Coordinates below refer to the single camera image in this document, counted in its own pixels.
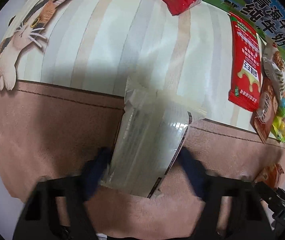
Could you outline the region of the long red snack packet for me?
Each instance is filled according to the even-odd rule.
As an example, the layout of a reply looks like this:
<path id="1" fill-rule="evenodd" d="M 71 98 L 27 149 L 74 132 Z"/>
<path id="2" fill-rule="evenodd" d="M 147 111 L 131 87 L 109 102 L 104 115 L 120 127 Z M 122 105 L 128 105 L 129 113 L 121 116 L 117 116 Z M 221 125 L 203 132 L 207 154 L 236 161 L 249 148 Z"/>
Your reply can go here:
<path id="1" fill-rule="evenodd" d="M 256 31 L 245 20 L 230 13 L 232 72 L 228 100 L 254 112 L 259 107 L 261 58 Z"/>

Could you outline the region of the white brown snack packet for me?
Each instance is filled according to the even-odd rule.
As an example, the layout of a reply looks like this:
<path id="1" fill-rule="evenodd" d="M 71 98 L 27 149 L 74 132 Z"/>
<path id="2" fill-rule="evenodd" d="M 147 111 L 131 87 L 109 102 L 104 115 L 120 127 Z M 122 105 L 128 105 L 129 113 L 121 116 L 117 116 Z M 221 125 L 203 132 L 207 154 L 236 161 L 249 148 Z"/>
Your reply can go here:
<path id="1" fill-rule="evenodd" d="M 280 102 L 285 92 L 285 62 L 276 43 L 269 37 L 266 37 L 262 62 L 264 73 L 271 81 L 277 101 Z"/>

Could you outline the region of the instant noodle packet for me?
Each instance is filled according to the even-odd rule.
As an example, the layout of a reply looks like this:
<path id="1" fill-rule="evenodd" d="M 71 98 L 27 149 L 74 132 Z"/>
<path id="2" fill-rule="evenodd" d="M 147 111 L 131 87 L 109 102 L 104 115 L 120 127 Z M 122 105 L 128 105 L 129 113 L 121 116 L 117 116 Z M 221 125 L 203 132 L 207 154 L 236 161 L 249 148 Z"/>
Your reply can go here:
<path id="1" fill-rule="evenodd" d="M 284 170 L 279 163 L 265 167 L 255 178 L 254 182 L 264 182 L 270 188 L 276 190 L 279 187 Z"/>

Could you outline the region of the colourful candy balls bag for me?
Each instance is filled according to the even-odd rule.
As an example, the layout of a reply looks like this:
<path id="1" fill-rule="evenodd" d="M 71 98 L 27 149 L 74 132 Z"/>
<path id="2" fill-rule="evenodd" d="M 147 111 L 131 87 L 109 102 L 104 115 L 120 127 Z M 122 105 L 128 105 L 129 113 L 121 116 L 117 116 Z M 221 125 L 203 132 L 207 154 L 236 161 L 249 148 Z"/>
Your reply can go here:
<path id="1" fill-rule="evenodd" d="M 285 91 L 282 94 L 282 99 L 276 111 L 271 133 L 280 142 L 285 142 Z"/>

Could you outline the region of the clear white snack packet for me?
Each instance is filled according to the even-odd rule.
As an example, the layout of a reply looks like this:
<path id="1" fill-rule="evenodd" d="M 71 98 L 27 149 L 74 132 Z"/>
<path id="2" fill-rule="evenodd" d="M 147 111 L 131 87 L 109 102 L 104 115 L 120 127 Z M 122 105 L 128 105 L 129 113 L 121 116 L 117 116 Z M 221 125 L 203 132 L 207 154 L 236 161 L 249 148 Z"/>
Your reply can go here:
<path id="1" fill-rule="evenodd" d="M 206 111 L 170 90 L 146 88 L 128 77 L 124 114 L 111 163 L 101 181 L 110 189 L 151 198 L 168 174 L 189 126 Z"/>

